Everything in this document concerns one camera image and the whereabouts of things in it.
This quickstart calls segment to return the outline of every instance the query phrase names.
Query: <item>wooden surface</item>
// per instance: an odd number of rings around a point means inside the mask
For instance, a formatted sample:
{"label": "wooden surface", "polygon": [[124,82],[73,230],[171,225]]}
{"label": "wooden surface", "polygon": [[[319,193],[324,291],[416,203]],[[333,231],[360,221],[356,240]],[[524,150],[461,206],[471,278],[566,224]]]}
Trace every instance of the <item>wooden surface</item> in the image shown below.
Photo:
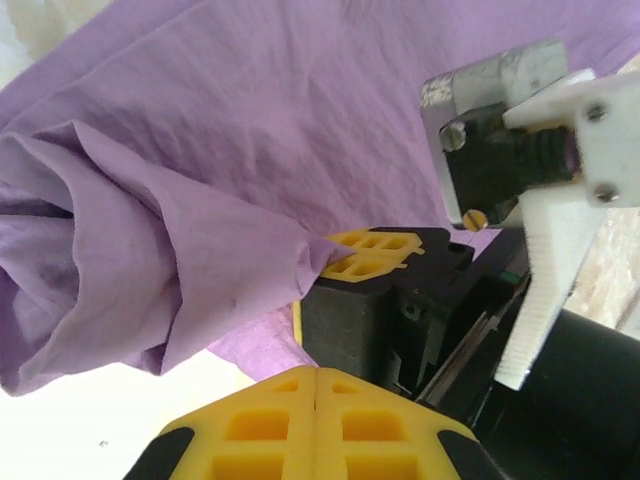
{"label": "wooden surface", "polygon": [[[635,70],[640,70],[640,55],[620,74]],[[639,291],[640,209],[610,210],[566,308],[616,328],[635,310],[630,302]]]}

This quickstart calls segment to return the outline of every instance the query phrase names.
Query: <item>purple cloth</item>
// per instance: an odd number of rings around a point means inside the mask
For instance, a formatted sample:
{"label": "purple cloth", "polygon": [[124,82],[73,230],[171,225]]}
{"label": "purple cloth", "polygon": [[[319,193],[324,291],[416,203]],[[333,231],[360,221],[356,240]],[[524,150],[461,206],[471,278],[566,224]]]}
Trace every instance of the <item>purple cloth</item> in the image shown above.
{"label": "purple cloth", "polygon": [[2,387],[163,373],[217,339],[256,379],[309,362],[284,307],[339,253],[321,237],[446,224],[423,81],[550,36],[608,74],[640,9],[116,1],[0,94]]}

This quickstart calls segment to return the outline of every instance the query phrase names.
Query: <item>white plastic part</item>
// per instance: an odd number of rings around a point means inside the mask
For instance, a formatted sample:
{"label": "white plastic part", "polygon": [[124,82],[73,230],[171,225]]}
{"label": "white plastic part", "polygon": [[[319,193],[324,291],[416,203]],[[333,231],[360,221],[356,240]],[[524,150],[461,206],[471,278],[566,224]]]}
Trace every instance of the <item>white plastic part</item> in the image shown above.
{"label": "white plastic part", "polygon": [[574,129],[581,170],[578,183],[520,197],[532,283],[495,375],[519,390],[604,220],[597,207],[640,205],[640,72],[602,79],[576,72],[503,118],[508,128]]}
{"label": "white plastic part", "polygon": [[520,197],[532,283],[495,379],[514,390],[531,365],[569,295],[605,216],[586,201],[583,183],[538,188]]}
{"label": "white plastic part", "polygon": [[[600,109],[601,115],[592,112]],[[575,130],[587,201],[595,207],[640,206],[640,72],[594,80],[574,73],[504,114],[507,128],[560,123]],[[601,187],[615,191],[602,202]]]}
{"label": "white plastic part", "polygon": [[[615,193],[605,205],[640,206],[640,72],[619,75],[611,88],[585,94],[575,112],[574,126],[589,201],[601,206],[596,193]],[[594,109],[602,116],[593,118]]]}

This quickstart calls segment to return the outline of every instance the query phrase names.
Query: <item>yellow gripper pad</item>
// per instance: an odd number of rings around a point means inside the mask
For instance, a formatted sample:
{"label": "yellow gripper pad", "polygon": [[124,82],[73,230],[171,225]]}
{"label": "yellow gripper pad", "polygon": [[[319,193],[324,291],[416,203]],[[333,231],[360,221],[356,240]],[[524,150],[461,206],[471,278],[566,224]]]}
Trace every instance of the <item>yellow gripper pad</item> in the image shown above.
{"label": "yellow gripper pad", "polygon": [[501,479],[464,425],[298,367],[170,423],[125,480]]}

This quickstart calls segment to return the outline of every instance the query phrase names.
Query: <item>hex bolt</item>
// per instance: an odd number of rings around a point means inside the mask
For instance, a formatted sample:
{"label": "hex bolt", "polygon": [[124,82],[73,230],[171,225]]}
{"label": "hex bolt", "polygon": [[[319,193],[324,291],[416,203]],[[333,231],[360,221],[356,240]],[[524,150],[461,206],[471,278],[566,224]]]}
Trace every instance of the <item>hex bolt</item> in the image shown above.
{"label": "hex bolt", "polygon": [[593,103],[587,107],[585,115],[591,123],[601,121],[607,114],[607,107],[601,102]]}
{"label": "hex bolt", "polygon": [[467,210],[462,217],[462,225],[470,232],[480,232],[489,226],[489,219],[480,210]]}
{"label": "hex bolt", "polygon": [[620,198],[620,192],[618,192],[618,189],[613,185],[603,183],[596,187],[593,191],[593,196],[600,203],[611,203]]}
{"label": "hex bolt", "polygon": [[451,122],[440,130],[440,143],[445,152],[460,150],[466,141],[467,132],[462,122]]}

